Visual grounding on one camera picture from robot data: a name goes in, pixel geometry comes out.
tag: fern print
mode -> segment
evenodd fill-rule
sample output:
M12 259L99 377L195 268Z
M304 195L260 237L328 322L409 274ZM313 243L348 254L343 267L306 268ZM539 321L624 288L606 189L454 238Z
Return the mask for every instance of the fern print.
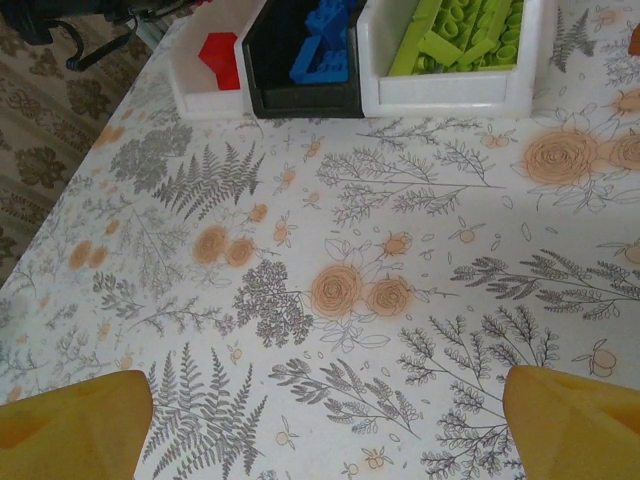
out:
M503 470L524 478L515 444L502 414L502 392L488 388L492 378L504 383L504 373L516 365L552 367L558 360L558 336L539 331L531 312L519 306L515 312L500 307L496 316L485 315L482 328L467 334L467 321L438 321L429 317L433 333L423 328L402 329L399 334L410 353L398 364L408 372L406 382L416 387L449 381L451 408L437 424L435 440L443 449L422 454L430 480L458 475L461 479L494 477ZM448 346L438 349L444 341Z
M341 206L333 209L334 222L354 225L392 202L398 213L422 211L446 215L460 205L460 195L472 188L496 188L485 180L488 158L464 143L445 143L435 160L442 167L455 165L480 183L452 184L438 181L435 163L411 154L388 160L381 152L354 148L352 153L325 155L316 175L329 187L339 187Z
M135 283L118 280L113 274L95 273L93 292L102 295L101 309L114 312L122 320L120 326L127 327L127 331L146 326L163 337L167 325L175 327L178 334L189 327L202 333L207 326L212 326L224 337L235 328L233 317L222 314L220 308L197 309L199 297L181 300L172 296L160 303L148 304L139 298Z
M238 326L260 319L256 333L265 347L283 347L293 337L300 345L309 335L313 316L304 312L301 291L287 290L287 268L282 262L263 260L257 268L243 275L244 286L238 289L234 308Z
M147 133L142 141L130 140L111 161L120 181L133 180L134 193L150 192L167 174L167 159L181 157L191 142L193 129L176 124Z
M279 380L281 387L291 386L291 393L300 403L315 405L324 400L332 422L351 425L353 433L375 434L378 421L391 422L418 437L412 422L419 418L416 409L400 390L393 390L379 378L363 382L344 360L320 368L324 378L311 376L311 367L304 360L293 358L286 365L276 365L269 377Z
M189 343L182 349L177 371L171 353L165 359L160 381L156 363L151 366L148 379L154 399L153 423L142 460L146 463L153 458L154 479L168 469L175 472L174 479L188 479L219 465L223 480L227 480L239 460L243 461L245 474L250 475L255 459L261 455L255 447L256 430L267 397L249 410L252 366L232 397L226 389L230 378L215 350L211 355L213 374L208 386L201 379Z
M195 212L199 212L198 219L202 220L215 206L228 199L237 204L246 190L253 195L265 154L255 160L254 143L240 160L238 151L228 143L226 145L224 160L219 159L207 145L200 162L194 155L188 167L182 163L175 178L169 176L154 192L154 198L176 214L184 212L185 220Z
M604 66L607 69L607 86L620 87L640 82L640 57L629 55L631 35L636 25L630 20L620 32L622 38L606 43L601 52L607 55Z
M533 260L521 261L529 273L517 273L502 260L477 258L471 265L455 269L454 281L467 287L485 285L498 299L521 300L535 293L553 313L582 313L585 320L619 317L620 305L640 305L640 270L629 271L613 263L599 261L584 268L562 255L541 250ZM554 289L543 288L545 285Z
M388 125L371 130L369 133L359 133L361 137L375 138L378 146L388 152L402 152L411 140L418 140L422 145L439 145L437 135L444 132L466 132L481 128L475 119L445 118L436 120L425 118L420 123L406 125L406 120L393 120Z
M575 50L581 51L587 57L593 57L596 41L589 40L587 34L587 21L589 9L567 30L564 24L562 9L558 7L558 30L556 40L553 43L551 63L558 67L562 73L567 73L567 62Z

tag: white plastic bin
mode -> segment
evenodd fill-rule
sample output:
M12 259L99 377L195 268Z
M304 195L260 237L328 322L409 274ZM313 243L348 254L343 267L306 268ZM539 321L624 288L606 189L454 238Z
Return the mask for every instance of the white plastic bin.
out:
M169 79L178 113L185 120L239 119L252 114L242 40L266 0L214 0L199 6L169 56ZM233 32L240 90L218 89L215 74L198 54L209 33Z
M369 0L358 21L367 117L528 117L536 74L546 72L557 0L526 0L517 65L509 71L387 76L418 0Z

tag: black strap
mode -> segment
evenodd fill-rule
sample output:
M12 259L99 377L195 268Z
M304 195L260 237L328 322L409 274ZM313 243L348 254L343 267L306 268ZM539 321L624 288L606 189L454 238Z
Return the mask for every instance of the black strap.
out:
M48 28L62 27L69 33L73 43L76 44L76 53L67 60L67 68L75 72L84 72L91 65L109 55L111 52L126 45L127 42L131 40L131 37L136 33L138 28L138 19L134 17L134 26L129 32L105 43L103 46L97 48L94 52L84 58L81 58L84 53L84 42L75 28L62 20L48 20L46 22L46 26Z

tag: floral tablecloth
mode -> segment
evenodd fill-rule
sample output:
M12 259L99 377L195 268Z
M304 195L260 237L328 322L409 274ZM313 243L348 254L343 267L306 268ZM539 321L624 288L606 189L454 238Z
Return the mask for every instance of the floral tablecloth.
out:
M520 121L184 123L174 25L0 292L0 401L143 370L138 480L524 478L509 367L640 388L640 5L558 14Z

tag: red lego brick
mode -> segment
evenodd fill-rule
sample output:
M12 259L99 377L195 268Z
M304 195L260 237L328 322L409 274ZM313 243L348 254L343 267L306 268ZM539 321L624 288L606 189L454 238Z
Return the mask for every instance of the red lego brick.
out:
M236 56L233 45L238 37L235 33L210 33L204 42L198 57L216 75L220 90L238 90L240 78L236 68Z

